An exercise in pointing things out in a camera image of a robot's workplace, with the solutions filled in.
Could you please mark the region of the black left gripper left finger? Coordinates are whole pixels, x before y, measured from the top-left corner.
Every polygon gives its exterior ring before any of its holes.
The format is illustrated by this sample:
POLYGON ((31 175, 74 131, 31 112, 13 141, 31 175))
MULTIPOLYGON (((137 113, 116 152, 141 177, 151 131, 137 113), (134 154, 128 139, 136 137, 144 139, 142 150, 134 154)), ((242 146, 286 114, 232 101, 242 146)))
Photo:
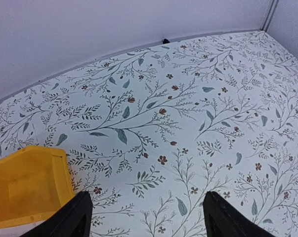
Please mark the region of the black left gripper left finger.
POLYGON ((79 192, 49 219, 22 236, 88 237, 91 227, 92 208, 89 192, 79 192))

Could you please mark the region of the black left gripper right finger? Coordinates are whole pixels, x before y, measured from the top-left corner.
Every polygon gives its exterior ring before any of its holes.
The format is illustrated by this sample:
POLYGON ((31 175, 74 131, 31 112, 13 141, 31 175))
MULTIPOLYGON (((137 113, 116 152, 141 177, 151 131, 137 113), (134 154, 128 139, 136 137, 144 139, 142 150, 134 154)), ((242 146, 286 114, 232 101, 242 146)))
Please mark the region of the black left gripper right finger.
POLYGON ((208 237, 267 237, 269 232, 242 215, 217 192, 207 192, 203 201, 208 237))

